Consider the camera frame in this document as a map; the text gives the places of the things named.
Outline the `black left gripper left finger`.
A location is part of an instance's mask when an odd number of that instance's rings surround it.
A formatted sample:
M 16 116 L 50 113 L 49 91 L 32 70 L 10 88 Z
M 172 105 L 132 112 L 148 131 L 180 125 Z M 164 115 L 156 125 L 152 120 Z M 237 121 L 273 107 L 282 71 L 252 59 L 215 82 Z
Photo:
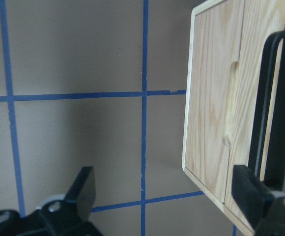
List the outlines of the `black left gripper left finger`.
M 76 215 L 87 221 L 95 201 L 95 176 L 92 166 L 81 168 L 69 190 L 64 195 L 53 195 L 42 201 L 39 210 L 47 213 L 70 211 L 69 215 Z

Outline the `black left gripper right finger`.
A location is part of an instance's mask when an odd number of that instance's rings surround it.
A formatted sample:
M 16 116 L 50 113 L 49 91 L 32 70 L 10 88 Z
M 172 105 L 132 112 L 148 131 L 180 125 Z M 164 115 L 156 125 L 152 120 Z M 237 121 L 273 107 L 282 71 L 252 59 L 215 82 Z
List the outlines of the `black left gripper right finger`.
M 285 192 L 273 191 L 245 165 L 235 165 L 231 194 L 254 231 L 285 231 Z

